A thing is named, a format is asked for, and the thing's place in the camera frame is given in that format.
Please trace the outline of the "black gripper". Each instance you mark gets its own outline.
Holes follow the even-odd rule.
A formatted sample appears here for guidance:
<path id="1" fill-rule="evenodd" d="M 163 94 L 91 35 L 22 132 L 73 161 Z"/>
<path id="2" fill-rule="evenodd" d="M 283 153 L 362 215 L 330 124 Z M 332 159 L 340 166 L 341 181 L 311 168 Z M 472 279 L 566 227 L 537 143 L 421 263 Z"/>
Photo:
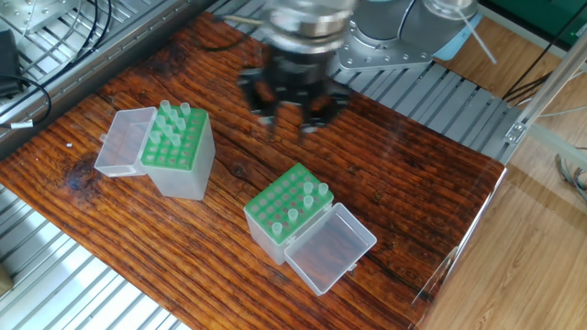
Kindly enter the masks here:
<path id="1" fill-rule="evenodd" d="M 300 105 L 302 109 L 301 134 L 325 127 L 349 104 L 352 90 L 336 86 L 328 75 L 335 52 L 303 54 L 278 48 L 269 48 L 266 79 L 263 70 L 244 70 L 238 77 L 238 86 L 259 122 L 274 131 L 280 103 Z M 260 92 L 266 83 L 270 100 Z"/>

